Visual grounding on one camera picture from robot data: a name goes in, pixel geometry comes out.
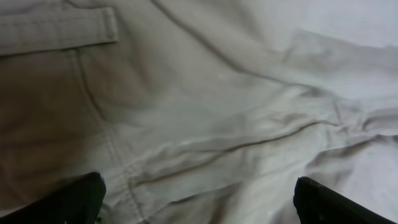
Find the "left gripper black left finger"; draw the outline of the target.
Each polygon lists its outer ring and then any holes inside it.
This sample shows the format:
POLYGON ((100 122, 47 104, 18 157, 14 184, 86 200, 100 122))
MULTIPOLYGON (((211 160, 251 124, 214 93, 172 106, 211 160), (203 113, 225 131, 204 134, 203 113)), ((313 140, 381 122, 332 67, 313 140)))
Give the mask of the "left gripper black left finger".
POLYGON ((26 207, 1 217, 1 224, 94 224, 106 194, 98 172, 90 172, 70 185, 26 207))

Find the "beige cotton shorts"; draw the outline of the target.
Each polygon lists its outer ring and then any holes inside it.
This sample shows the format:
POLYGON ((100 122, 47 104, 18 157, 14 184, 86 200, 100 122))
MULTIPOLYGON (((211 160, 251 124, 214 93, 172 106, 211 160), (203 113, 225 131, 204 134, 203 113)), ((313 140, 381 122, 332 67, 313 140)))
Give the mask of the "beige cotton shorts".
POLYGON ((397 2, 1 2, 1 215, 89 172, 103 223, 397 221, 397 2))

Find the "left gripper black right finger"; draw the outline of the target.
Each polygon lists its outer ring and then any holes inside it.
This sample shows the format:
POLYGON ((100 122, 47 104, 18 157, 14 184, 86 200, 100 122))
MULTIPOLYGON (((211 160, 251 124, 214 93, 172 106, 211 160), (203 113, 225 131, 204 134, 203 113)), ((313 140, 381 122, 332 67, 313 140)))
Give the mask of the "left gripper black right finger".
POLYGON ((309 177, 297 179, 293 204, 301 224, 396 224, 309 177))

